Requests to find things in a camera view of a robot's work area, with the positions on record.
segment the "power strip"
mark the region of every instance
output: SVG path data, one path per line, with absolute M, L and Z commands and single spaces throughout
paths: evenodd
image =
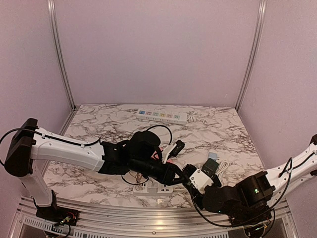
M 170 196 L 172 193 L 172 186 L 166 186 L 156 181 L 148 181 L 133 187 L 133 195 L 135 196 Z
M 155 120 L 182 125 L 185 125 L 187 123 L 187 113 L 175 113 L 173 111 L 139 109 L 136 117 L 138 119 Z

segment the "purple wall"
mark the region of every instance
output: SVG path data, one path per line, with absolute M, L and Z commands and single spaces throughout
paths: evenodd
M 317 133 L 317 1 L 270 0 L 240 116 L 267 168 Z M 300 238 L 317 234 L 317 179 L 288 197 Z
M 233 107 L 257 0 L 56 1 L 75 102 Z
M 60 76 L 47 1 L 0 1 L 0 135 L 29 117 L 58 132 L 70 107 Z M 9 139 L 1 144 L 5 159 Z M 26 190 L 0 166 L 0 237 L 7 237 Z

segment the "plug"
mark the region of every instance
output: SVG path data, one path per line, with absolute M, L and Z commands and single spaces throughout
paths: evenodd
M 213 159 L 207 159 L 204 163 L 202 171 L 208 175 L 210 178 L 216 173 L 219 164 Z
M 185 143 L 181 140 L 177 140 L 175 144 L 176 147 L 169 154 L 171 157 L 176 157 L 179 152 L 181 152 L 181 150 L 185 147 Z

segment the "white robotic arm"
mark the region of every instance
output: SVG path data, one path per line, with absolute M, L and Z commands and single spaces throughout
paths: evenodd
M 78 165 L 88 168 L 92 171 L 99 171 L 104 164 L 102 157 L 104 148 L 100 143 L 85 146 L 88 142 L 66 138 L 43 128 L 36 129 L 42 135 L 35 134 L 35 145 L 32 145 L 32 160 L 50 160 L 62 163 Z M 70 142 L 81 144 L 81 146 L 65 143 L 56 139 L 47 138 L 49 135 L 53 138 L 67 140 Z M 20 180 L 28 191 L 32 194 L 37 206 L 48 207 L 52 204 L 53 195 L 50 188 L 44 182 L 36 163 L 32 164 L 33 172 L 20 177 Z
M 293 158 L 292 168 L 285 163 L 267 170 L 267 180 L 275 187 L 273 197 L 268 202 L 269 206 L 272 206 L 281 196 L 288 183 L 290 171 L 292 171 L 291 180 L 284 195 L 289 194 L 300 184 L 315 178 L 317 175 L 317 145 L 312 142 L 305 151 Z

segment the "marble table surface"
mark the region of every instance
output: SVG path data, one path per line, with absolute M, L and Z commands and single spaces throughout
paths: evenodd
M 233 108 L 163 105 L 82 105 L 72 120 L 65 136 L 86 141 L 98 137 L 108 142 L 129 139 L 133 133 L 159 124 L 136 119 L 139 108 L 185 112 L 196 117 L 196 122 L 186 125 L 168 124 L 173 141 L 181 139 L 185 148 L 173 163 L 181 169 L 186 164 L 201 168 L 209 151 L 218 154 L 219 161 L 227 160 L 229 167 L 223 174 L 222 184 L 234 186 L 244 178 L 263 170 L 256 149 Z M 169 141 L 165 128 L 153 129 L 162 146 Z M 125 176 L 131 182 L 135 179 Z M 79 166 L 51 162 L 44 176 L 45 182 L 58 197 L 76 201 L 114 206 L 185 208 L 192 202 L 187 190 L 174 187 L 169 197 L 135 196 L 133 186 L 122 181 L 121 176 L 101 175 Z

